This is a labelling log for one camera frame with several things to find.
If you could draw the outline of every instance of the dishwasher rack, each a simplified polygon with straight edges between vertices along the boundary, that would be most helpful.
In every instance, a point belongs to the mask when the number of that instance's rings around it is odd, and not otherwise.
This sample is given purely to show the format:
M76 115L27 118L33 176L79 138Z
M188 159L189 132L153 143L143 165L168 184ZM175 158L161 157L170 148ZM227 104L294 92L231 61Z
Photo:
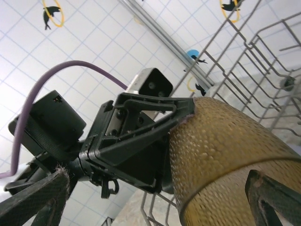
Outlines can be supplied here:
M257 122L261 123L285 142L301 145L301 64L300 67L293 69L288 69L285 67L279 57L277 57L271 48L269 48L269 44L266 43L261 36L263 32L273 30L275 27L281 26L282 30L286 30L291 35L292 39L295 41L295 44L278 49L278 51L284 52L291 49L301 48L301 42L292 29L292 26L294 25L288 24L288 21L292 19L297 19L298 22L296 24L300 24L301 12L260 29L254 35L251 41L247 43L246 37L241 32L241 29L252 17L260 2L261 0L258 0L253 11L240 28L237 28L230 20L231 15L235 12L234 9L200 53L196 59L196 62L198 59L203 59L204 57L208 57L213 61L213 65L204 77L205 80L209 78L210 73L215 67L217 67L223 74L224 78L222 82L210 88L209 92L207 93L208 96L234 106L235 108L249 115ZM216 35L218 35L218 33L227 24L230 24L230 26L235 29L236 34L223 52L221 52L221 54L217 57L213 57L207 51L208 47L214 41ZM220 64L219 60L234 41L236 36L241 37L245 41L244 50L235 61L233 66L226 71ZM248 72L248 69L245 66L246 64L242 63L242 61L246 62L246 59L260 72L259 75L253 76ZM185 77L196 65L196 62L187 70ZM247 77L240 78L236 75L238 67L247 74ZM223 92L225 90L229 96L235 97L235 99L238 100L235 105L231 101L231 98L228 101L224 98ZM148 214L146 213L145 209L147 196L151 196ZM153 208L156 198L162 199L166 202L166 217L164 222L157 221L153 215ZM151 226L152 223L156 226L169 226L168 221L171 208L176 210L176 204L173 195L163 193L150 195L144 193L141 204L141 213L148 226Z

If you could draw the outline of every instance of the black plastic housing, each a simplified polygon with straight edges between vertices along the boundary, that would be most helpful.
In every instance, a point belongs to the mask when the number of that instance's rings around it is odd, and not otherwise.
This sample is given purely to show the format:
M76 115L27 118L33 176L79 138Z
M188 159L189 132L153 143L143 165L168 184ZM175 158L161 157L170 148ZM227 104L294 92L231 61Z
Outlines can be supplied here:
M159 71L153 68L139 89L140 95L151 97L168 97L173 91L171 82Z
M18 117L8 126L11 134L15 132L17 120ZM46 151L58 161L68 161L77 157L70 154L71 147L85 126L82 118L54 90L32 106L22 144L34 156Z
M187 115L194 114L192 98L150 97L121 93L115 105L104 103L82 146L79 158L112 178L122 179L144 191L162 189L168 157L168 133ZM122 111L122 117L115 115ZM142 111L170 111L155 122ZM107 133L115 122L115 133ZM89 165L84 169L89 172Z

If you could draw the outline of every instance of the frayed edge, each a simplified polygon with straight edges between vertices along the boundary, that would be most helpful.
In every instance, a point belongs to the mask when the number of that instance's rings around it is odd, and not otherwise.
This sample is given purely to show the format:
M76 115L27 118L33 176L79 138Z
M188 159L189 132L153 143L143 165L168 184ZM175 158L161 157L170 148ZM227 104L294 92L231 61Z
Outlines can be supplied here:
M182 118L182 119L179 119L179 120L178 120L178 124L177 124L175 127L171 128L171 129L170 129L170 132L173 131L173 130L175 130L175 129L178 128L179 126L181 126L181 125L183 125L183 124L186 124L186 123L188 122L188 120L189 120L190 118L192 118L194 115L195 115L195 114L189 114L189 115L187 115L186 117L184 117L184 118Z
M70 177L69 177L69 174L68 174L68 170L61 166L61 165L57 165L56 168L55 168L56 172L58 173L62 173L66 176L67 180L68 180L68 183L67 183L67 186L66 186L66 189L67 189L67 197L69 196L69 193L70 193Z
M170 129L170 132L173 131L173 130L175 130L175 129L178 128L179 126L181 126L181 125L183 125L183 124L186 124L190 118L192 118L193 116L195 116L196 111L197 111L197 107L196 107L196 100L197 100L197 98L198 98L198 97L192 97L192 101L193 101L193 103L194 103L194 112L193 112L193 114L189 114L189 115L187 115L186 117L179 119L179 120L178 120L178 124L177 124L175 127L171 128L171 129Z

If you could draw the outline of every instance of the purple cable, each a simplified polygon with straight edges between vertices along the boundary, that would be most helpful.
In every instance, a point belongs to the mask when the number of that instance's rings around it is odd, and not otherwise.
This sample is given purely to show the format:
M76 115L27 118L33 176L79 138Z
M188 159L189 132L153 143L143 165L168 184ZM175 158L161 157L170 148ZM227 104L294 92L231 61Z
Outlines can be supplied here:
M13 150L12 150L12 154L11 154L10 172L0 173L0 179L11 177L17 173L22 137L23 137L25 126L26 126L26 123L27 123L27 120L29 117L29 113L32 109L33 102L34 102L36 96L38 95L39 91L41 90L43 85L53 75L55 75L62 69L65 69L65 68L71 67L71 66L83 66L83 67L90 68L90 69L102 74L103 76L107 77L108 79L110 79L112 82L116 83L123 89L127 89L127 86L125 84L123 84L121 81L119 81L118 79L116 79L114 76L107 73L103 69L101 69L93 64L90 64L88 62L85 62L85 61L80 61L80 60L67 61L67 62L61 63L61 64L51 68L49 71L47 71L45 74L43 74L43 76L36 82L36 84L31 89L31 91L24 103L24 106L20 113L19 119L17 121L16 129L15 129L15 134L14 134L15 139L13 142Z

